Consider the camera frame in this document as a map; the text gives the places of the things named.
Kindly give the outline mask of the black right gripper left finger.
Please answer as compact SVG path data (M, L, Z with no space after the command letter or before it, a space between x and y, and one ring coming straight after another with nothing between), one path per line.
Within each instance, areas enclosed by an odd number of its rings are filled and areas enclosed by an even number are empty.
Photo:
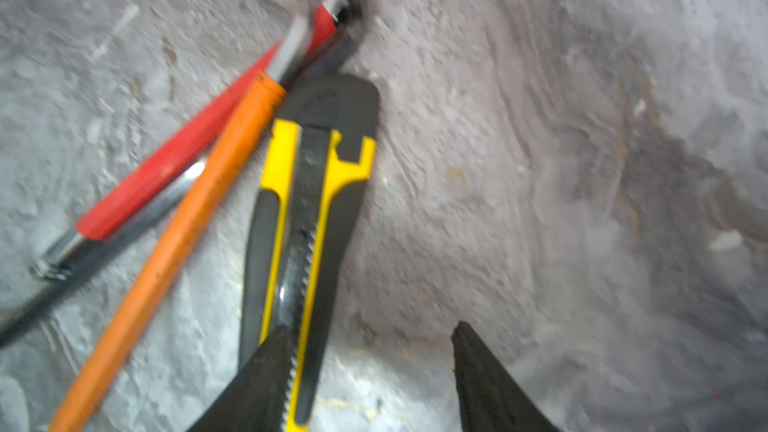
M291 346L290 331L274 329L189 431L280 430Z

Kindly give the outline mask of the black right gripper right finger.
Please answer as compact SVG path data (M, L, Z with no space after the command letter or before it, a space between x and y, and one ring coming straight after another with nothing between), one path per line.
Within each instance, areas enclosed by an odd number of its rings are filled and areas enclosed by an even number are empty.
M461 321L451 335L461 427L464 431L555 431L472 328Z

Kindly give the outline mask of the yellow black utility knife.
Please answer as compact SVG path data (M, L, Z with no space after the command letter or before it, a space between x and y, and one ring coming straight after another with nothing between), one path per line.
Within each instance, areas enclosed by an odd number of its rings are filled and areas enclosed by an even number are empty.
M287 328L281 431L309 426L341 262L372 173L379 108L372 82L333 74L291 92L269 133L245 254L238 364Z

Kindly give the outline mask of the orange handled screwdriver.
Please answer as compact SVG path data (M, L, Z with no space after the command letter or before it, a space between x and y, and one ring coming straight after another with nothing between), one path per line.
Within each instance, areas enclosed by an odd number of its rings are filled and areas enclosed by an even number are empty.
M311 0L270 0L291 15L269 66L249 85L135 283L49 423L51 431L79 431L93 414L181 271L250 154L313 36Z

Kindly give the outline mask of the red handled hex key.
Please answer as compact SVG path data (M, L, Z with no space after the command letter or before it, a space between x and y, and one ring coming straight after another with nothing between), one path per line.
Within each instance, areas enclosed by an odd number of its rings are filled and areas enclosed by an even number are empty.
M210 147L246 98L269 78L283 58L276 43L134 172L85 213L40 257L31 271L47 281L67 282L95 272L155 226L185 196L204 170Z

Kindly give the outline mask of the black hex key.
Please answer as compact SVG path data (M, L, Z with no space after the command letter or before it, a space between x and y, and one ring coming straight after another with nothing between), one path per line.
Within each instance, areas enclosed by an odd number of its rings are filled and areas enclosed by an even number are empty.
M366 6L367 0L320 1L313 11L314 30L299 72L323 74L339 67L362 35ZM22 337L183 199L204 170L210 146L278 49L272 46L31 261L32 273L44 286L2 319L3 346Z

